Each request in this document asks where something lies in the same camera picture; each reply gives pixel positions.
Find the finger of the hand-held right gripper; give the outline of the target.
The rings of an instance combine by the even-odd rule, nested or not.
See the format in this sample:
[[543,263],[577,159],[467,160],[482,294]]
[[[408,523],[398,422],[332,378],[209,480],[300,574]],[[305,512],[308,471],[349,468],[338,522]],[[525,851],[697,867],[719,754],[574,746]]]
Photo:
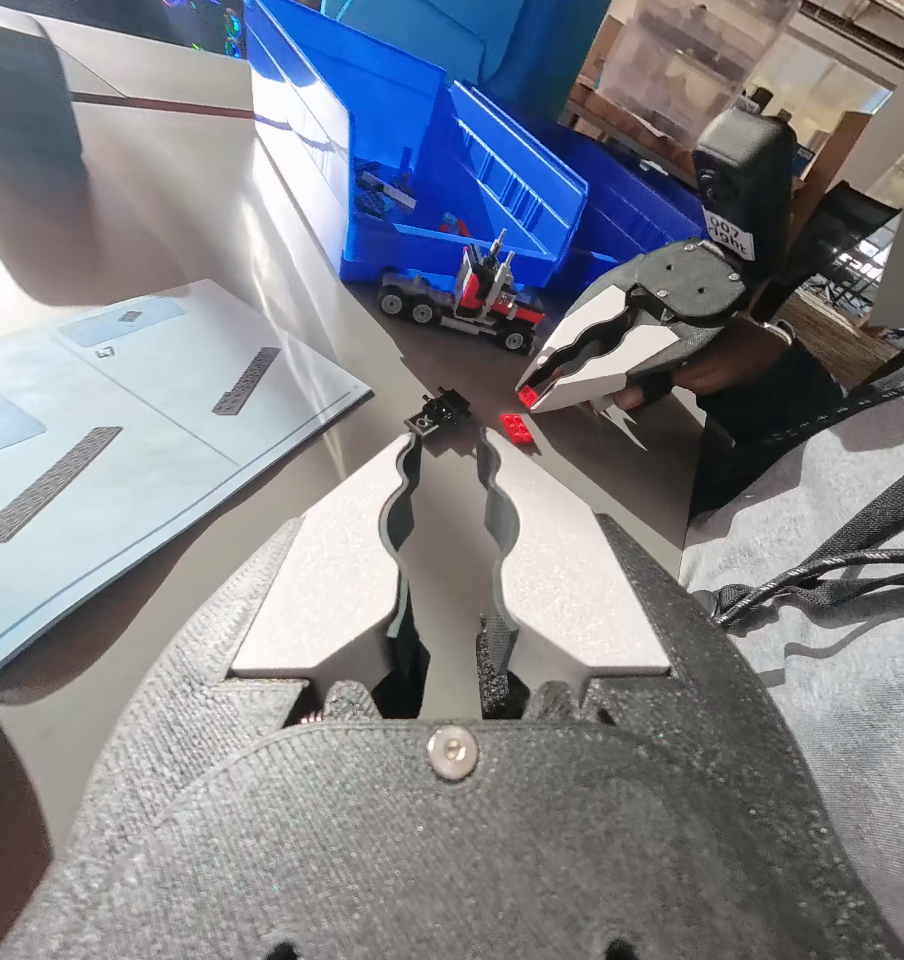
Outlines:
[[584,368],[559,380],[530,412],[554,412],[597,401],[626,387],[630,371],[676,344],[678,334],[657,321],[635,320],[621,344],[610,354],[592,359]]
[[571,310],[533,357],[519,382],[530,384],[541,397],[559,380],[581,371],[585,364],[615,350],[634,323],[628,294],[609,286]]

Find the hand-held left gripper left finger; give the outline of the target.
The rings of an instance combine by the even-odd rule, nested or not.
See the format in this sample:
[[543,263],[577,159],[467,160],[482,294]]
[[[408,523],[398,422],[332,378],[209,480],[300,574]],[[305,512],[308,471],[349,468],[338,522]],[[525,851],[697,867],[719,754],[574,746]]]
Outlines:
[[389,677],[422,697],[422,642],[399,550],[413,528],[421,439],[405,433],[298,519],[231,662],[239,678],[337,682]]

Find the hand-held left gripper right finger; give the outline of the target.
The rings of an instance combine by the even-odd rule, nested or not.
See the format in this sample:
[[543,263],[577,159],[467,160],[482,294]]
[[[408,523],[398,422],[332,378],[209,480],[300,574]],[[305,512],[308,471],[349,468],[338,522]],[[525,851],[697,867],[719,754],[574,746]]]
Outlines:
[[482,431],[484,525],[501,552],[486,618],[493,675],[532,691],[593,680],[666,677],[672,665],[598,515],[501,434]]

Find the long black toy brick plate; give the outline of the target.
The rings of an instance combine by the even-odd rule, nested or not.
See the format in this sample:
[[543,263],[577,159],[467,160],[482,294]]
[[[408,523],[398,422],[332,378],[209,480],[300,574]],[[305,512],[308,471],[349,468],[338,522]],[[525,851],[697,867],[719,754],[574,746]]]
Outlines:
[[439,387],[436,395],[424,395],[421,409],[403,423],[425,440],[463,425],[471,415],[471,405],[460,392]]

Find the grey desk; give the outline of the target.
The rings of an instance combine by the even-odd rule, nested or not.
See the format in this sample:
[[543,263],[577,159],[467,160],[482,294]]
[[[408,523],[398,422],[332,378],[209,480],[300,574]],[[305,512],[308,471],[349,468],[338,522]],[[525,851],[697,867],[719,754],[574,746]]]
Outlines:
[[[79,102],[89,195],[0,179],[0,337],[88,307],[210,280],[308,343],[374,396],[69,614],[0,676],[0,854],[46,861],[67,839],[125,703],[189,616],[278,528],[395,439],[422,394],[455,387],[473,422],[517,410],[517,358],[454,331],[386,322],[344,286],[253,121],[248,67],[215,54],[46,19],[62,52],[122,99]],[[685,393],[595,420],[529,416],[541,465],[677,574],[702,420]],[[497,554],[482,523],[474,426],[423,454],[411,566],[432,653],[424,714],[478,714],[474,640]]]

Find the person's right hand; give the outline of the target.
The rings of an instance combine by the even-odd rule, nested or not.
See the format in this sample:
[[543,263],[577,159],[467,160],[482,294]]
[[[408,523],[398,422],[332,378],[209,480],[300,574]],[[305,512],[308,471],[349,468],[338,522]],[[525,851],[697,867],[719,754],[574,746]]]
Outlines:
[[708,347],[670,371],[670,380],[655,385],[649,377],[615,392],[611,402],[631,412],[661,400],[675,387],[698,397],[746,385],[777,361],[794,339],[788,325],[739,316]]

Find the black red toy brick truck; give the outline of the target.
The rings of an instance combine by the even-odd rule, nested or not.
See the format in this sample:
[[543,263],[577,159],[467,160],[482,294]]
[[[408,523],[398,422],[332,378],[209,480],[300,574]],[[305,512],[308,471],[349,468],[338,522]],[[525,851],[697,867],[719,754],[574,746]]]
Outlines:
[[449,291],[435,287],[421,273],[410,277],[384,272],[377,295],[380,310],[420,327],[484,335],[509,353],[530,355],[545,311],[536,294],[515,284],[514,252],[500,258],[505,238],[503,229],[485,252],[476,243],[467,244]]

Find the wooden table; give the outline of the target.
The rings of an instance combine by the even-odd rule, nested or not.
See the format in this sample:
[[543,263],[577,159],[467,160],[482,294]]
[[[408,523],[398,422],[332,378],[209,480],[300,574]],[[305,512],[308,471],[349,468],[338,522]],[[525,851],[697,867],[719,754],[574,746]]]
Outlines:
[[586,75],[579,74],[573,83],[558,122],[597,143],[629,151],[686,186],[697,186],[692,152],[638,114],[606,99]]

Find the black mesh office chair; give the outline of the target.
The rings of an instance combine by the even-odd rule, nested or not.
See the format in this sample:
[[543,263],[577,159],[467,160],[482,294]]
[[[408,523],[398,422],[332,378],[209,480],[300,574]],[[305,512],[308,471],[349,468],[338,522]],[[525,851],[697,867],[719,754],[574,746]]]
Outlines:
[[823,197],[789,251],[779,281],[862,319],[874,306],[901,209],[841,181]]

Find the wooden plank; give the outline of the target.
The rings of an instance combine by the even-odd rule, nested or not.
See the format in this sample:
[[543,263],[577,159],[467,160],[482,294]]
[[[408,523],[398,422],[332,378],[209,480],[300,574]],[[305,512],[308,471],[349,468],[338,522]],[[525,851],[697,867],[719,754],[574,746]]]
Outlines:
[[794,182],[786,250],[794,245],[824,196],[838,180],[843,165],[872,120],[872,115],[846,111],[828,140],[816,153],[801,181]]

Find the light blue instruction booklet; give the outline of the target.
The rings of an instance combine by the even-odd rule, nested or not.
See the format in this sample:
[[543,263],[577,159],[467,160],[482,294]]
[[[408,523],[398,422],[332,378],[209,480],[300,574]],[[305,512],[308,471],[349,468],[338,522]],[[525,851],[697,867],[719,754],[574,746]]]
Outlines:
[[0,338],[0,670],[372,395],[205,279]]

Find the clear plastic drawer unit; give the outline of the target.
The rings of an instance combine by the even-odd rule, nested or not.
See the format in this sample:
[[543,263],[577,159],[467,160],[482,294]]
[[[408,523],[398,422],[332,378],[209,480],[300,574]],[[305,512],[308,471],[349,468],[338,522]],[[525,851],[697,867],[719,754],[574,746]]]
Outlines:
[[798,1],[637,1],[595,90],[691,150],[737,101]]

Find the person's grey shirt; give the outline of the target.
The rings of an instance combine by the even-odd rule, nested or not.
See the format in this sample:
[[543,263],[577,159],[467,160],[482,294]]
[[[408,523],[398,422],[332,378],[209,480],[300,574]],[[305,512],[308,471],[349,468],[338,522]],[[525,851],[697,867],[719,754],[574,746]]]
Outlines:
[[[803,562],[904,550],[904,365],[782,436],[790,448],[690,519],[689,592],[750,592]],[[904,564],[833,570],[842,583]],[[792,587],[729,627],[770,689],[855,868],[904,944],[904,583],[838,604]]]

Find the black computer with coloured lights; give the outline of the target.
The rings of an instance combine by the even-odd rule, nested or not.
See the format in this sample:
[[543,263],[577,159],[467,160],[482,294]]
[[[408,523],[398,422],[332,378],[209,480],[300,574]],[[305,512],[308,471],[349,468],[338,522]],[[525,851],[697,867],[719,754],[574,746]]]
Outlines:
[[246,57],[242,1],[94,1],[107,29],[200,52]]

